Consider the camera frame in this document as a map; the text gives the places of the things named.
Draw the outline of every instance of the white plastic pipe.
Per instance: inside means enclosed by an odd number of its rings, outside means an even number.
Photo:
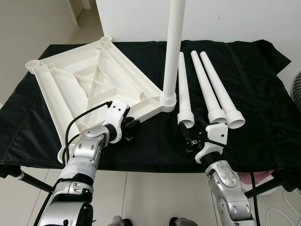
[[[184,54],[180,52],[179,67],[178,67],[178,80],[179,80],[179,113],[178,124],[183,122],[187,128],[191,128],[194,125],[194,116],[191,112],[189,90],[187,83],[186,67]]]
[[[192,61],[197,72],[198,81],[202,89],[205,103],[208,109],[208,119],[210,123],[219,122],[226,123],[227,118],[225,112],[220,108],[214,92],[211,88],[210,82],[204,71],[202,63],[196,51],[191,52]]]
[[[164,85],[160,98],[160,102],[166,106],[173,106],[176,103],[175,85],[182,39],[185,1],[170,0]]]
[[[236,129],[244,125],[246,122],[240,111],[234,106],[227,90],[223,86],[220,78],[218,77],[212,63],[210,62],[206,52],[201,52],[200,56],[202,58],[203,64],[206,68],[209,79],[215,90],[218,100],[221,103],[223,110],[227,115],[227,125],[230,129]]]

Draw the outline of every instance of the tiled floor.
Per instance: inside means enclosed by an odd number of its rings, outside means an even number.
[[[88,43],[103,36],[95,11],[83,12],[80,29],[70,43]],[[56,182],[60,170],[25,168],[48,184]],[[0,225],[32,226],[46,193],[15,178],[0,179]],[[167,226],[171,217],[186,217],[200,226],[221,226],[215,199],[204,174],[156,174],[98,171],[94,184],[94,226],[106,226],[114,215],[132,219],[135,226]],[[301,213],[301,199],[285,192],[289,203]],[[274,207],[283,211],[296,226],[299,217],[283,198],[283,188],[258,197],[261,225],[267,226],[266,212]],[[290,226],[279,212],[269,214],[270,226]]]

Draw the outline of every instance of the table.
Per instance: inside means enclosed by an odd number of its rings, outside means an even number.
[[[163,87],[166,42],[114,43],[160,89]],[[80,45],[50,45],[40,59]],[[195,117],[208,122],[207,109],[190,52],[206,51],[246,124],[231,129],[223,153],[235,171],[277,170],[279,181],[294,184],[301,172],[301,114],[277,77],[290,60],[271,43],[223,43],[182,41]],[[176,105],[172,113],[160,113],[138,128],[132,144],[120,141],[102,151],[99,169],[143,172],[204,172],[194,156],[185,153],[177,128]],[[35,76],[27,73],[0,110],[0,176],[19,176],[19,166],[61,169],[57,160],[61,144]],[[37,186],[46,185],[30,178]]]

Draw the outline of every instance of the fan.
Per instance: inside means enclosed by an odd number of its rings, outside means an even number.
[[[301,71],[294,77],[291,85],[291,97],[301,111]]]

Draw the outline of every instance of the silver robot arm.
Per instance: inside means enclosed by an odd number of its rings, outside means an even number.
[[[220,123],[205,124],[196,119],[200,130],[191,134],[183,123],[180,130],[187,142],[187,152],[196,153],[209,179],[209,187],[216,198],[223,226],[257,226],[251,205],[241,189],[241,181],[221,154],[227,144],[228,126]]]
[[[127,104],[114,100],[103,125],[96,125],[80,133],[79,142],[73,148],[35,225],[92,225],[93,207],[90,203],[101,150],[109,142],[116,143],[121,139],[121,122],[128,111]]]

